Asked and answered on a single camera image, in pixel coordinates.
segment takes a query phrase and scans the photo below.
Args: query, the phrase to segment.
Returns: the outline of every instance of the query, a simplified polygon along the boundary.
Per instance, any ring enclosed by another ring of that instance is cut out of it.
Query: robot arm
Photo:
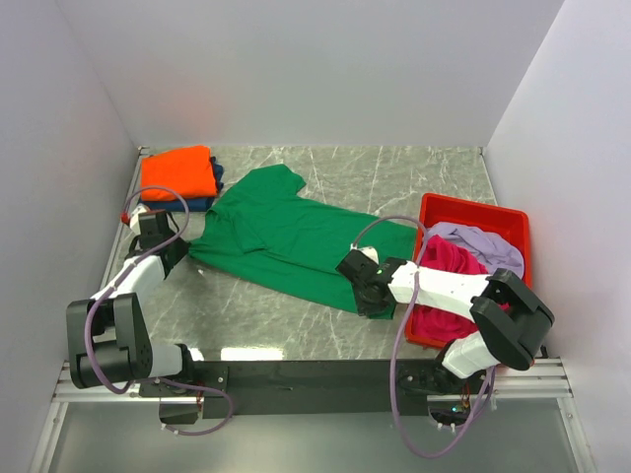
[[[453,312],[478,327],[445,347],[438,357],[443,369],[466,379],[499,364],[521,371],[532,365],[554,316],[515,273],[461,275],[398,258],[380,265],[376,255],[373,248],[351,249],[337,267],[351,282],[360,314],[409,304],[418,273],[416,304]]]
[[[151,291],[188,253],[188,243],[178,238],[159,253],[137,262],[145,251],[175,233],[169,227],[167,212],[152,212],[145,206],[138,206],[132,213],[130,229],[136,237],[123,269],[101,291],[87,300],[71,303],[66,310],[70,374],[79,388],[101,384],[86,353],[84,327],[88,310],[108,288],[114,291],[99,307],[93,323],[93,337],[102,336],[93,344],[95,355],[108,379],[119,382],[179,374],[189,365],[185,346],[150,341],[142,315],[142,306]],[[129,276],[114,286],[113,281],[130,265],[134,269]]]

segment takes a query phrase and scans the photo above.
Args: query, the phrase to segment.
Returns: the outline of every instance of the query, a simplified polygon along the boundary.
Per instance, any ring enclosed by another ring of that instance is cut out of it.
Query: marble tabletop
[[[221,146],[213,155],[225,167],[225,190],[251,169],[284,163],[307,182],[302,197],[379,216],[418,217],[425,192],[495,203],[477,148]],[[176,219],[181,222],[181,215]],[[199,237],[203,229],[204,215],[193,214],[184,237]],[[109,277],[120,269],[130,241],[125,229]],[[186,257],[142,309],[153,341],[184,343],[205,360],[351,360],[389,358],[404,307],[394,320],[369,320]],[[399,355],[435,356],[407,343]]]

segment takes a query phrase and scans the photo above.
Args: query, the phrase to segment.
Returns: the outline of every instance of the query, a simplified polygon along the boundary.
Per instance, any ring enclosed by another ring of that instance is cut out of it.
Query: white wall
[[[135,150],[49,0],[0,2],[0,470],[26,471]]]
[[[566,0],[491,139],[601,472],[631,465],[631,3]]]
[[[562,0],[58,0],[142,145],[486,145]]]

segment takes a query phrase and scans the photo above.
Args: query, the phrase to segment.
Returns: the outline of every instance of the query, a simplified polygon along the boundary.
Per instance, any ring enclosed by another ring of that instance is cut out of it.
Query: metal frame
[[[127,191],[127,196],[129,196],[138,185],[141,159],[149,156],[149,154],[148,147],[138,148],[138,161]],[[105,266],[101,287],[109,281],[122,233],[123,225],[119,224],[114,243]],[[580,473],[596,472],[596,467],[590,454],[589,445],[576,412],[572,389],[568,382],[561,359],[537,359],[535,360],[534,365],[527,372],[518,372],[515,370],[499,368],[493,395],[497,399],[557,399],[578,471]],[[456,401],[459,400],[459,395],[428,396],[427,399],[430,402]],[[138,384],[132,386],[124,395],[113,394],[102,386],[90,389],[77,389],[70,379],[69,365],[67,362],[64,363],[52,396],[48,416],[44,423],[39,443],[35,450],[31,472],[45,473],[48,471],[69,403],[159,403],[160,401],[167,401],[170,404],[194,403],[195,397],[140,397]]]
[[[596,473],[596,464],[594,463],[590,444],[583,430],[574,398],[558,399],[558,403],[565,432],[568,435],[568,441],[570,442],[579,473]]]

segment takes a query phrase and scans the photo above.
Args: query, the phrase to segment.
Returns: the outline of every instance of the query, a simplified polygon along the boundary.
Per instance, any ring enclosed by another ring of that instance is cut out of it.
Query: purple cable
[[[101,294],[101,296],[95,301],[95,303],[92,304],[92,306],[90,307],[90,310],[88,311],[88,317],[86,318],[86,325],[85,325],[85,328],[84,328],[84,342],[86,344],[86,353],[88,354],[88,359],[90,360],[90,365],[92,366],[92,370],[95,372],[95,375],[97,376],[97,379],[101,382],[101,384],[103,386],[105,386],[107,389],[109,389],[114,394],[124,394],[125,392],[127,392],[129,387],[131,387],[131,385],[133,384],[133,381],[127,381],[122,388],[116,387],[116,386],[114,386],[111,383],[111,381],[109,379],[107,379],[107,376],[105,376],[105,373],[101,369],[101,366],[99,365],[99,362],[97,361],[97,357],[95,355],[94,347],[92,345],[93,344],[93,340],[92,340],[92,325],[94,323],[94,319],[95,319],[95,315],[97,313],[97,310],[99,309],[99,306],[101,306],[101,304],[105,300],[107,300],[107,298],[109,298],[109,296],[111,296],[111,293],[113,293],[115,291],[115,288],[120,286],[120,284],[129,276],[129,274],[134,270],[134,268],[138,265],[138,263],[140,263],[144,259],[148,258],[152,254],[157,253],[162,248],[168,246],[169,244],[174,242],[176,239],[181,237],[181,235],[184,233],[184,230],[186,229],[186,226],[188,225],[188,220],[190,219],[190,211],[188,209],[188,204],[186,203],[184,198],[181,195],[179,195],[177,192],[175,192],[174,190],[169,189],[168,187],[164,187],[163,185],[148,185],[148,186],[145,186],[145,187],[135,191],[125,201],[125,204],[123,205],[123,211],[124,212],[128,212],[129,205],[131,204],[132,199],[136,195],[138,195],[139,193],[141,193],[143,190],[146,190],[146,189],[165,190],[165,191],[169,192],[170,194],[172,194],[175,198],[177,198],[177,200],[179,200],[179,202],[181,202],[181,204],[182,204],[182,206],[184,208],[184,223],[181,226],[181,228],[175,233],[175,235],[171,236],[170,238],[166,239],[162,243],[157,244],[153,248],[149,249],[148,251],[146,251],[145,253],[140,255],[138,257],[138,259],[136,259],[134,262],[129,264],[124,269],[124,271],[122,271],[120,273],[120,276],[118,278],[116,278],[113,281],[113,283],[110,284],[107,287],[107,289]],[[163,377],[159,378],[159,380],[161,382],[163,382],[164,384],[169,384],[171,386],[177,386],[177,387],[181,387],[181,388],[185,388],[185,389],[194,389],[194,390],[197,390],[197,391],[205,391],[205,392],[209,392],[211,394],[218,394],[218,395],[223,396],[224,398],[226,398],[226,400],[228,401],[228,405],[229,405],[228,415],[217,426],[215,426],[215,427],[213,427],[211,429],[208,429],[206,431],[200,431],[200,432],[181,432],[181,431],[177,431],[177,433],[179,435],[182,435],[182,436],[203,436],[205,434],[210,434],[211,432],[215,432],[215,431],[221,429],[222,427],[224,427],[228,423],[228,421],[230,420],[230,418],[232,417],[232,415],[234,413],[233,400],[224,391],[221,391],[219,389],[215,389],[215,388],[212,388],[212,387],[194,386],[192,384],[183,384],[183,383],[180,383],[180,382],[171,381],[170,379],[166,379],[166,378],[163,378]],[[171,432],[175,432],[176,431],[176,429],[172,428],[171,426],[167,426],[167,429],[170,430]]]
[[[497,371],[497,368],[493,367],[493,373],[491,374],[491,380],[489,381],[489,389],[486,396],[484,397],[484,404],[482,404],[482,407],[480,407],[480,410],[474,414],[471,411],[469,411],[469,415],[473,414],[474,421],[476,421],[482,415],[482,412],[484,412],[484,409],[486,409],[486,406],[489,404],[489,401],[491,400],[491,396],[493,395],[493,391],[495,390],[496,371]]]
[[[421,258],[423,257],[423,254],[425,253],[425,250],[427,248],[427,242],[429,239],[427,238],[428,232],[425,226],[418,219],[414,219],[412,217],[407,217],[403,215],[381,217],[375,220],[374,222],[372,222],[371,224],[369,224],[367,227],[365,227],[357,235],[351,247],[357,248],[359,244],[359,240],[366,234],[368,230],[370,230],[375,225],[380,224],[381,222],[384,222],[386,220],[406,220],[408,222],[414,223],[416,227],[423,232],[423,244],[421,246],[420,251],[418,252],[418,255],[416,256],[416,260],[414,261],[416,265],[418,266],[421,261]],[[418,281],[418,272],[416,272],[414,274],[414,292],[412,293],[412,299],[410,300],[410,303],[408,304],[407,309],[405,310],[405,315],[403,315],[403,320],[401,320],[401,324],[399,325],[398,330],[396,332],[396,338],[394,339],[394,347],[392,348],[392,356],[390,358],[390,367],[389,367],[390,406],[392,408],[392,418],[394,419],[394,424],[396,425],[396,428],[398,429],[399,434],[401,435],[401,438],[403,440],[403,443],[405,443],[405,446],[407,446],[407,448],[412,453],[414,453],[417,456],[420,456],[421,458],[433,459],[433,458],[439,458],[445,455],[446,453],[450,452],[452,448],[454,448],[454,446],[456,446],[456,444],[460,441],[462,436],[464,436],[464,434],[468,430],[471,423],[479,417],[479,413],[481,413],[483,406],[486,405],[490,397],[490,394],[489,394],[489,396],[487,396],[486,400],[484,401],[484,404],[481,405],[482,395],[486,391],[486,388],[489,386],[489,383],[491,382],[491,380],[495,381],[495,367],[488,368],[486,370],[486,377],[484,378],[484,382],[482,383],[482,386],[480,387],[480,390],[475,399],[475,402],[473,403],[473,406],[471,407],[469,416],[466,418],[466,421],[464,421],[464,424],[460,426],[460,429],[458,430],[456,437],[450,442],[450,444],[447,445],[442,450],[437,451],[435,453],[426,453],[424,451],[419,450],[416,447],[416,445],[412,443],[412,440],[407,430],[405,430],[405,428],[403,427],[403,424],[401,422],[401,417],[398,412],[398,405],[396,403],[396,357],[398,355],[398,349],[401,344],[401,340],[403,338],[403,331],[405,330],[405,325],[407,324],[407,321],[409,320],[410,315],[412,314],[412,309],[414,308],[416,304],[416,298],[418,297],[419,290],[420,290],[420,285]]]

